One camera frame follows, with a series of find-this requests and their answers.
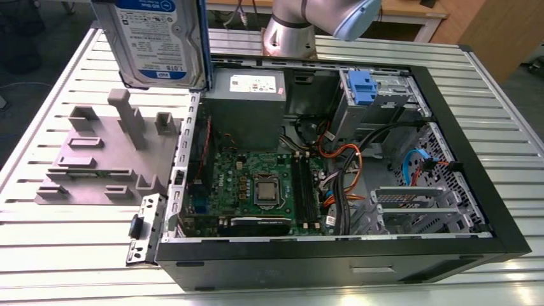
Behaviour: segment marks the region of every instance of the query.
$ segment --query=hard drive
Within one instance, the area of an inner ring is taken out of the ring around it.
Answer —
[[[205,0],[92,0],[126,87],[210,84]]]

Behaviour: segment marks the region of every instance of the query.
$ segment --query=blue label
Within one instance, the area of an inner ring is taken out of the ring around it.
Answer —
[[[165,80],[180,80],[184,78],[186,72],[184,71],[156,71],[156,70],[138,70],[140,73],[148,78],[162,78]]]
[[[172,12],[176,6],[172,0],[117,0],[116,6],[129,10]]]

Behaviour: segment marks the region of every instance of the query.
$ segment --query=slotted aluminum table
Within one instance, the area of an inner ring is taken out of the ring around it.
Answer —
[[[216,54],[261,53],[257,32],[209,33]],[[544,301],[544,146],[476,57],[450,45],[345,43],[326,37],[317,37],[317,53],[321,59],[428,67],[533,252],[437,284],[348,289],[182,293],[160,268],[125,268],[128,226],[137,206],[33,202],[70,128],[66,117],[73,106],[92,105],[97,115],[114,114],[106,94],[122,87],[117,65],[101,30],[90,29],[0,172],[1,301],[312,306]],[[189,95],[176,89],[132,91],[130,103],[145,117],[170,112],[182,118]]]

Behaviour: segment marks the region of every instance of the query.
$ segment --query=motherboard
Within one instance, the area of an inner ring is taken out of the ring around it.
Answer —
[[[242,228],[244,235],[324,235],[316,189],[321,175],[321,158],[304,153],[216,154],[212,191],[208,197],[190,196],[193,213],[184,218],[184,231],[194,237],[240,234],[226,234],[226,228]]]

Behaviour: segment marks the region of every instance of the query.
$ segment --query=cpu socket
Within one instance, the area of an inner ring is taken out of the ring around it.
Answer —
[[[274,174],[253,176],[253,203],[260,209],[272,209],[280,205],[280,179]]]

